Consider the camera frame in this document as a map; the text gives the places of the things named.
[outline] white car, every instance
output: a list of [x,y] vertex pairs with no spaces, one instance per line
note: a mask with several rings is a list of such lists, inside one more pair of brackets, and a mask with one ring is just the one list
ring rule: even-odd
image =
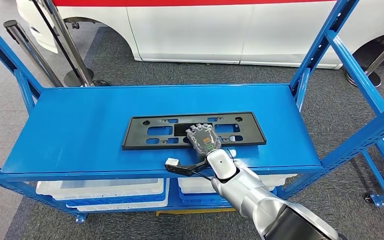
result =
[[[56,53],[33,2],[16,1],[37,42]],[[54,0],[66,22],[101,22],[113,28],[137,61],[285,67],[299,66],[335,2]],[[360,0],[339,34],[352,53],[383,35],[384,0]],[[330,48],[318,67],[337,69],[341,63]]]

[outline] blue shelf surface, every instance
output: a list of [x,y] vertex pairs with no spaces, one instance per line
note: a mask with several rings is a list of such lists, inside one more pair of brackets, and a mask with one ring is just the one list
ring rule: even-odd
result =
[[167,158],[196,163],[194,150],[122,150],[130,118],[247,111],[254,113],[267,144],[229,147],[236,160],[258,175],[322,168],[288,84],[72,87],[43,91],[0,178],[181,177],[167,172],[164,163]]

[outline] car door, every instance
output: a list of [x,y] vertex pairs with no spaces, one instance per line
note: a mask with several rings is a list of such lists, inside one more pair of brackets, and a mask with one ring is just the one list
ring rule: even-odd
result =
[[[298,67],[335,2],[285,0],[256,4],[240,63]],[[333,50],[327,54],[335,59],[327,61],[327,67],[340,63]]]
[[238,64],[253,5],[128,7],[143,61]]

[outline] yellow base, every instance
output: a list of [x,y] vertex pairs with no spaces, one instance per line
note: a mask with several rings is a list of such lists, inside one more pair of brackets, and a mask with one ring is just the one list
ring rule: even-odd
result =
[[236,209],[230,208],[209,208],[209,209],[189,209],[189,210],[166,210],[156,211],[155,214],[205,214],[205,213],[222,213],[222,212],[234,212]]

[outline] stanchion post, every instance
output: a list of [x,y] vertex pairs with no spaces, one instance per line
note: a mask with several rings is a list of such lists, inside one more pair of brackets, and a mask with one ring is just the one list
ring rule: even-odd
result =
[[74,63],[74,71],[77,71],[80,77],[80,84],[85,87],[94,86],[94,82],[92,81],[92,77],[90,76],[90,70],[85,66],[85,63],[80,56],[79,51],[74,44],[74,41],[67,29],[67,26],[58,12],[57,7],[54,5],[52,0],[40,0],[42,2],[43,8],[49,14],[53,25],[60,36],[60,40],[62,45],[64,46],[66,52],[69,54],[72,62]]
[[[363,67],[363,66],[361,67],[375,88],[379,87],[382,82],[381,82],[381,77],[379,77],[379,75],[374,71],[379,67],[381,63],[383,63],[383,61],[384,61],[384,50],[379,56],[377,56],[377,58],[368,67]],[[345,77],[350,84],[357,86],[354,80],[348,74],[348,72],[345,73]]]
[[64,87],[41,53],[35,45],[33,45],[21,25],[16,20],[9,20],[4,22],[3,26],[6,28],[9,35],[11,35],[11,37],[20,45],[40,72],[46,77],[46,79],[48,79],[54,87]]

